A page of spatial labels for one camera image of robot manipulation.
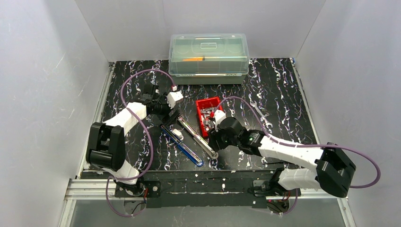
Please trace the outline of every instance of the red plastic tray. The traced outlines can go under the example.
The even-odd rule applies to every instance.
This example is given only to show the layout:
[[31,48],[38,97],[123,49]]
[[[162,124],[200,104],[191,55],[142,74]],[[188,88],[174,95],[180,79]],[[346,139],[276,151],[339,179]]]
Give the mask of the red plastic tray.
[[220,98],[213,97],[213,98],[200,99],[200,100],[196,100],[195,103],[196,103],[196,111],[198,112],[199,126],[200,126],[200,130],[202,131],[202,137],[207,138],[208,131],[206,131],[205,126],[203,125],[203,121],[202,121],[203,114],[201,113],[201,109],[216,107],[220,103]]

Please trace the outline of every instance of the toolbox lid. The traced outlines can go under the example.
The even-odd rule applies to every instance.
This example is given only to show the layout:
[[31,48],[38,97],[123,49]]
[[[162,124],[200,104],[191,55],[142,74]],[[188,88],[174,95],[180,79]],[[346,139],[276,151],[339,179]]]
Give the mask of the toolbox lid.
[[173,35],[170,42],[169,73],[248,74],[249,53],[245,34]]

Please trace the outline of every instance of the robotic arm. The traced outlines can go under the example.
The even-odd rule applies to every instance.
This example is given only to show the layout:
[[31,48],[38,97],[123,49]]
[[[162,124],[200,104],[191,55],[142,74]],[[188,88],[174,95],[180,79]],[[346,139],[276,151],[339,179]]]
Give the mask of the robotic arm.
[[263,131],[247,130],[234,117],[217,110],[215,128],[208,132],[209,146],[215,151],[227,146],[237,146],[244,153],[261,157],[273,157],[302,166],[301,169],[277,169],[263,189],[290,191],[296,188],[323,189],[327,193],[344,198],[347,196],[356,169],[355,164],[341,149],[298,148],[294,143],[273,137],[279,142],[293,144],[289,147],[269,139]]
[[[160,94],[158,86],[146,84],[135,102],[128,103],[141,120],[148,114],[156,114],[164,125],[175,123],[179,112],[174,107],[182,101],[181,92]],[[131,178],[139,171],[125,160],[125,135],[138,123],[138,120],[124,108],[115,117],[103,123],[95,122],[89,131],[86,161],[116,178]],[[137,179],[121,181],[125,185],[136,184]]]

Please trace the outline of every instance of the combination wrench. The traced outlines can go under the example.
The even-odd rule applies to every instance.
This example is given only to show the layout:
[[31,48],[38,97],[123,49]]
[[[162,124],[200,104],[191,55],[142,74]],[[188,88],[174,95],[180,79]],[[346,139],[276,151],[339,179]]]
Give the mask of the combination wrench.
[[258,114],[262,117],[262,120],[266,123],[267,127],[272,127],[273,128],[273,124],[270,123],[263,115],[262,111],[259,109],[258,104],[255,101],[250,102],[249,104],[251,104],[251,106],[254,107],[254,109],[256,110],[256,112],[258,112]]

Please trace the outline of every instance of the clear plastic box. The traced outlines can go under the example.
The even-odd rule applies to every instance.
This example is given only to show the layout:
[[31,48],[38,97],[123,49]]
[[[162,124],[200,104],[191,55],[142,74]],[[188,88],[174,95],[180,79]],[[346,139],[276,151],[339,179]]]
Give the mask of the clear plastic box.
[[170,75],[186,77],[179,84],[199,84],[196,79],[205,77],[212,80],[203,84],[242,83],[249,69],[245,34],[173,35],[168,62]]

